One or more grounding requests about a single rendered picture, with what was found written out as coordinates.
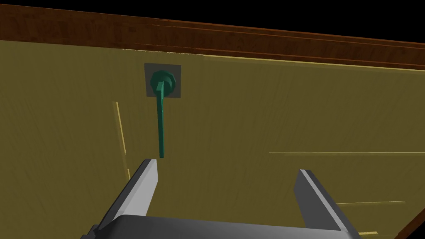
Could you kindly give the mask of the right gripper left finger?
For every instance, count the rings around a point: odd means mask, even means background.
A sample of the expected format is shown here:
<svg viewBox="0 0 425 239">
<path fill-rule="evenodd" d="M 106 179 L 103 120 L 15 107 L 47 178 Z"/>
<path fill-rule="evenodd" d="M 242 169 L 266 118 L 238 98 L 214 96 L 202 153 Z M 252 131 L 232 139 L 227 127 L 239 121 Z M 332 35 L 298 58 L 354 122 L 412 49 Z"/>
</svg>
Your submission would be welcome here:
<svg viewBox="0 0 425 239">
<path fill-rule="evenodd" d="M 145 159 L 104 215 L 97 229 L 121 215 L 146 216 L 158 183 L 156 159 Z"/>
</svg>

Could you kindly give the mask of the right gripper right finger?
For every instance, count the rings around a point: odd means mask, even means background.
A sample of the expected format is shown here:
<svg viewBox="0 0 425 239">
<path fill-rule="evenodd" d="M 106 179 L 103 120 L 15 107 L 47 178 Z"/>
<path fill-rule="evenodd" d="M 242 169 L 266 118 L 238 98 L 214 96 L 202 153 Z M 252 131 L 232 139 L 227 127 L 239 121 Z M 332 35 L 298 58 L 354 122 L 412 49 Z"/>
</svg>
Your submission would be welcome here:
<svg viewBox="0 0 425 239">
<path fill-rule="evenodd" d="M 358 236 L 355 227 L 312 171 L 299 170 L 294 193 L 306 228 Z"/>
</svg>

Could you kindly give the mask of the olive yellow door leaf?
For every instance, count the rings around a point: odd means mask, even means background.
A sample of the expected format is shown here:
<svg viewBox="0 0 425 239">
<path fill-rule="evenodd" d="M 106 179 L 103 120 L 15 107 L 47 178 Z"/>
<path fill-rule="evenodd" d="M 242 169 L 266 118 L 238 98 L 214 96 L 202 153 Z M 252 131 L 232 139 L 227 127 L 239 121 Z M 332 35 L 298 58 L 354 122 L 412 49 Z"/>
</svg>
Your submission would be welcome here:
<svg viewBox="0 0 425 239">
<path fill-rule="evenodd" d="M 163 158 L 145 63 L 182 66 Z M 392 239 L 425 209 L 425 71 L 0 41 L 0 239 L 79 239 L 149 158 L 148 216 L 302 227 L 305 169 Z"/>
</svg>

